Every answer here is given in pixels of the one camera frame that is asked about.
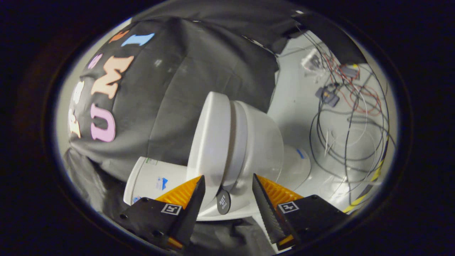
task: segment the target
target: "orange letter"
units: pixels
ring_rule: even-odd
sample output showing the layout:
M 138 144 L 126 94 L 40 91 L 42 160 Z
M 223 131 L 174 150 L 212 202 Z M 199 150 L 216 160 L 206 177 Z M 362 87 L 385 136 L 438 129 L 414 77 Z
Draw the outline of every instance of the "orange letter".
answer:
M 128 32 L 129 32 L 129 30 L 127 30 L 127 31 L 125 31 L 125 32 L 121 32 L 121 31 L 118 32 L 115 36 L 113 36 L 113 37 L 109 40 L 108 44 L 110 44 L 112 41 L 117 41 L 117 40 L 119 40 L 119 39 L 122 38 L 124 35 L 126 35 Z
M 93 95 L 96 92 L 104 93 L 108 96 L 109 99 L 112 99 L 117 92 L 118 84 L 114 83 L 112 85 L 108 85 L 115 81 L 120 80 L 121 75 L 117 70 L 120 72 L 125 72 L 125 70 L 129 67 L 131 62 L 133 61 L 134 56 L 129 56 L 128 58 L 115 58 L 111 56 L 106 63 L 104 64 L 104 71 L 106 75 L 98 78 L 94 83 L 93 87 L 91 88 L 91 94 Z

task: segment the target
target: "red wire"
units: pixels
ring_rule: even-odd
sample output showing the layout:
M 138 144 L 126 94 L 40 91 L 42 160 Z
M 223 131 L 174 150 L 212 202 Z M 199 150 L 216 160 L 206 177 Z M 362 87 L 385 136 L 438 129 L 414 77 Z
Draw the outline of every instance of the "red wire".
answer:
M 332 64 L 331 64 L 331 62 L 329 61 L 327 54 L 325 54 L 325 53 L 324 53 L 324 58 L 325 58 L 325 60 L 327 61 L 327 64 L 329 65 L 329 69 L 330 69 L 330 71 L 331 71 L 331 73 L 332 73 L 332 71 L 333 71 Z M 357 69 L 358 69 L 357 74 L 355 75 L 355 77 L 349 79 L 348 76 L 347 76 L 346 74 L 344 74 L 343 71 L 341 70 L 340 67 L 342 67 L 342 66 L 343 66 L 343 65 L 337 67 L 337 68 L 338 68 L 338 71 L 339 71 L 341 74 L 339 74 L 339 73 L 337 73 L 337 72 L 335 72 L 335 73 L 336 73 L 340 78 L 347 80 L 347 81 L 349 82 L 349 84 L 354 88 L 354 84 L 352 84 L 352 81 L 353 81 L 354 79 L 357 79 L 357 78 L 359 77 L 359 75 L 360 75 L 360 67 L 357 65 Z M 334 81 L 333 81 L 333 79 L 332 79 L 332 74 L 330 74 L 330 80 L 332 81 L 332 83 L 334 83 Z M 375 106 L 374 106 L 372 109 L 370 109 L 370 110 L 368 110 L 368 111 L 366 111 L 365 109 L 362 109 L 362 108 L 357 104 L 357 106 L 355 107 L 355 111 L 358 112 L 358 113 L 365 113 L 365 112 L 367 112 L 367 113 L 368 113 L 369 115 L 371 115 L 371 116 L 378 116 L 378 115 L 380 115 L 380 114 L 382 113 L 382 106 L 381 106 L 381 101 L 379 100 L 379 95 L 378 95 L 378 93 L 377 93 L 373 88 L 366 87 L 366 86 L 365 86 L 365 88 L 368 88 L 368 89 L 372 90 L 374 93 L 376 93 L 376 96 L 373 95 L 373 94 L 371 94 L 371 93 L 362 93 L 362 95 L 366 95 L 366 96 L 370 96 L 370 97 L 375 98 L 376 104 L 375 104 Z M 354 108 L 354 107 L 349 103 L 348 99 L 346 98 L 346 95 L 340 90 L 340 87 L 338 87 L 337 90 L 343 95 L 344 101 L 349 105 L 349 107 L 350 107 L 350 108 Z M 355 104 L 355 100 L 352 99 L 352 95 L 353 95 L 353 91 L 350 93 L 349 99 L 352 101 L 353 104 Z M 377 113 L 375 113 L 375 114 L 371 114 L 371 112 L 374 111 L 374 110 L 376 109 L 376 107 L 378 106 L 378 104 L 379 104 L 379 111 L 378 111 Z

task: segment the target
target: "blue letter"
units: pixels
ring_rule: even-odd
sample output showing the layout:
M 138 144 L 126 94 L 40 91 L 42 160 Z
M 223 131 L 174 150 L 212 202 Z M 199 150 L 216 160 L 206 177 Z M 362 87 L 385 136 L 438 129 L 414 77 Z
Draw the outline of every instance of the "blue letter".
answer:
M 147 43 L 154 35 L 155 35 L 155 33 L 151 33 L 151 34 L 145 35 L 145 36 L 132 35 L 125 42 L 123 42 L 121 44 L 121 46 L 129 45 L 129 44 L 139 44 L 139 46 L 142 46 L 145 43 Z

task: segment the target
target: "wire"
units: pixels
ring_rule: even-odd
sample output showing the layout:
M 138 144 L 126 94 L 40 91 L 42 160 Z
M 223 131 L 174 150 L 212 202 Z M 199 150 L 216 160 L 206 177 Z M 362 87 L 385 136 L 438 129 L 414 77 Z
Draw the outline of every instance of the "wire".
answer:
M 328 81 L 330 80 L 332 82 L 331 85 L 334 85 L 334 87 L 335 87 L 335 89 L 333 90 L 333 93 L 335 93 L 335 94 L 341 93 L 343 95 L 344 100 L 347 102 L 347 104 L 351 108 L 351 111 L 349 111 L 349 112 L 340 112 L 340 111 L 326 109 L 326 108 L 324 108 L 325 103 L 322 101 L 322 97 L 321 97 L 319 99 L 318 112 L 313 117 L 312 122 L 311 122 L 308 138 L 309 138 L 309 143 L 310 143 L 311 154 L 312 154 L 312 157 L 314 158 L 315 163 L 323 171 L 331 174 L 333 176 L 333 178 L 340 179 L 341 180 L 340 185 L 342 183 L 348 184 L 348 189 L 349 190 L 348 190 L 348 192 L 345 193 L 345 195 L 349 194 L 349 204 L 352 204 L 351 192 L 353 190 L 357 189 L 362 184 L 369 184 L 369 185 L 378 185 L 378 184 L 380 184 L 380 182 L 367 181 L 367 178 L 371 175 L 371 173 L 373 171 L 379 171 L 380 168 L 382 167 L 381 159 L 384 158 L 384 154 L 385 154 L 385 152 L 387 150 L 387 145 L 388 145 L 386 140 L 388 141 L 388 139 L 390 138 L 392 143 L 395 145 L 395 141 L 390 136 L 390 133 L 389 133 L 389 127 L 388 127 L 389 126 L 389 111 L 388 111 L 387 102 L 385 100 L 385 93 L 384 93 L 383 88 L 380 86 L 378 78 L 376 77 L 376 75 L 372 71 L 368 70 L 367 68 L 365 68 L 365 67 L 363 67 L 361 65 L 358 65 L 357 66 L 358 67 L 358 72 L 357 72 L 356 76 L 353 77 L 353 78 L 348 78 L 343 73 L 343 71 L 341 70 L 342 66 L 336 64 L 335 58 L 333 57 L 333 54 L 332 54 L 331 51 L 329 51 L 327 53 L 318 43 L 316 43 L 316 41 L 311 37 L 311 35 L 309 35 L 309 34 L 308 35 L 307 34 L 303 34 L 303 35 L 316 48 L 318 53 L 321 55 L 321 60 L 322 60 L 323 67 L 325 65 L 326 68 L 330 72 L 330 75 L 328 76 L 328 78 L 327 78 L 327 80 L 326 80 L 326 82 L 325 82 L 325 84 L 323 86 L 323 89 L 327 89 L 328 87 L 330 87 L 330 85 L 327 85 Z M 353 80 L 356 79 L 357 77 L 359 77 L 361 68 L 365 69 L 369 73 L 367 81 L 365 83 L 363 83 L 362 86 L 356 85 L 356 84 L 353 83 Z M 384 114 L 384 112 L 383 112 L 382 102 L 381 102 L 381 99 L 379 98 L 379 94 L 373 88 L 366 86 L 366 83 L 370 80 L 371 77 L 374 77 L 376 79 L 376 81 L 378 81 L 379 87 L 380 87 L 382 95 L 384 97 L 383 99 L 384 99 L 384 103 L 385 103 L 386 114 Z M 337 81 L 337 78 L 341 79 L 342 82 L 339 83 Z M 346 87 L 346 89 L 349 91 L 349 93 L 350 93 L 349 100 L 351 100 L 351 101 L 348 100 L 348 98 L 346 97 L 346 95 L 342 91 L 343 87 Z M 367 98 L 373 99 L 374 103 L 369 102 L 369 100 L 367 100 Z M 359 106 L 360 99 L 364 102 L 364 104 L 363 104 L 364 108 Z M 334 150 L 334 148 L 332 147 L 333 144 L 336 143 L 337 138 L 340 137 L 340 136 L 334 137 L 332 135 L 332 137 L 335 138 L 335 139 L 334 139 L 334 141 L 332 143 L 329 143 L 329 130 L 326 129 L 324 132 L 322 130 L 320 119 L 321 119 L 321 114 L 324 113 L 324 112 L 333 113 L 333 114 L 337 114 L 337 115 L 349 115 L 350 116 L 350 117 L 347 118 L 347 121 L 349 123 L 349 128 L 347 130 L 346 141 L 344 143 L 344 156 L 342 156 L 341 154 L 337 153 Z M 365 114 L 365 117 L 362 116 L 362 118 L 360 119 L 360 116 L 356 116 L 356 115 L 354 115 L 354 113 Z M 382 125 L 376 123 L 372 118 L 370 118 L 370 116 L 374 117 L 374 116 L 379 116 L 379 115 L 382 118 Z M 357 128 L 357 127 L 353 127 L 352 126 L 353 124 L 365 124 L 365 127 L 363 129 L 360 129 L 360 128 Z M 368 124 L 371 124 L 371 125 L 374 125 L 374 126 L 378 127 L 380 129 L 380 131 L 381 131 L 380 140 L 379 140 L 379 143 L 377 145 L 375 144 L 374 138 L 371 135 L 371 133 L 366 131 L 366 128 L 367 128 Z M 332 157 L 333 159 L 335 159 L 337 162 L 341 163 L 344 166 L 344 177 L 342 177 L 342 176 L 340 176 L 340 175 L 328 170 L 327 168 L 325 168 L 318 161 L 318 158 L 316 157 L 315 152 L 314 152 L 315 144 L 314 144 L 313 139 L 312 139 L 312 134 L 314 133 L 314 130 L 313 130 L 314 127 L 316 128 L 317 139 L 319 140 L 319 143 L 321 144 L 322 148 L 324 148 L 324 157 L 328 155 L 328 156 Z M 362 130 L 362 134 L 353 143 L 348 143 L 349 142 L 349 135 L 350 135 L 350 132 L 352 130 Z M 373 142 L 374 151 L 371 154 L 369 154 L 369 156 L 366 157 L 366 158 L 349 159 L 347 157 L 347 147 L 356 144 L 363 137 L 363 135 L 365 133 L 368 133 L 368 135 L 370 135 L 370 138 L 372 139 L 372 142 Z M 378 155 L 380 157 L 378 157 L 376 159 L 379 147 L 381 147 L 380 154 Z M 350 164 L 348 164 L 348 161 L 364 161 L 364 160 L 367 160 L 367 159 L 369 159 L 371 157 L 373 157 L 372 167 L 370 169 L 368 169 L 368 170 L 364 170 L 364 169 L 360 169 L 360 168 L 354 168 L 353 166 L 350 166 Z M 349 178 L 349 172 L 351 172 L 351 171 L 364 172 L 365 176 L 361 180 L 352 180 L 352 178 L 351 179 Z

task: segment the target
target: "black cloth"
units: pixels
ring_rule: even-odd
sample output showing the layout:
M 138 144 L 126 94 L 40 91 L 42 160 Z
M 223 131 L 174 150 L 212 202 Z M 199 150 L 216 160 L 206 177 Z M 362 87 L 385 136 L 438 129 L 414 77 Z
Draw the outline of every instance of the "black cloth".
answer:
M 288 40 L 283 34 L 295 26 L 289 16 L 292 8 L 290 3 L 271 0 L 172 0 L 133 17 L 121 30 L 129 32 L 106 42 L 95 54 L 102 54 L 99 62 L 84 69 L 80 100 L 70 103 L 81 138 L 70 134 L 64 162 L 82 198 L 112 218 L 128 207 L 123 191 L 139 157 L 186 165 L 210 91 L 267 112 L 278 65 L 274 54 L 251 40 L 280 53 Z M 121 46 L 132 35 L 151 33 L 153 38 L 142 46 Z M 111 56 L 134 59 L 116 81 L 112 99 L 102 93 L 92 95 L 93 83 L 106 74 L 103 66 Z M 107 127 L 103 119 L 91 118 L 93 103 L 114 117 L 111 142 L 92 139 L 92 123 Z M 187 253 L 194 255 L 273 254 L 252 218 L 198 222 L 191 242 Z
M 179 18 L 139 21 L 122 31 L 127 30 L 124 38 L 99 49 L 97 65 L 80 77 L 85 84 L 79 102 L 70 103 L 81 131 L 81 138 L 70 135 L 71 147 L 117 179 L 126 181 L 140 156 L 186 165 L 210 91 L 268 110 L 278 65 L 263 48 L 223 27 Z M 150 33 L 154 37 L 142 46 L 121 46 L 129 35 Z M 111 56 L 134 60 L 117 81 L 113 99 L 91 95 Z M 107 127 L 104 119 L 91 118 L 92 103 L 112 113 L 113 141 L 92 139 L 91 123 Z
M 176 16 L 203 21 L 256 40 L 274 53 L 281 53 L 287 33 L 296 29 L 291 15 L 302 7 L 282 0 L 168 0 L 133 17 L 132 21 Z

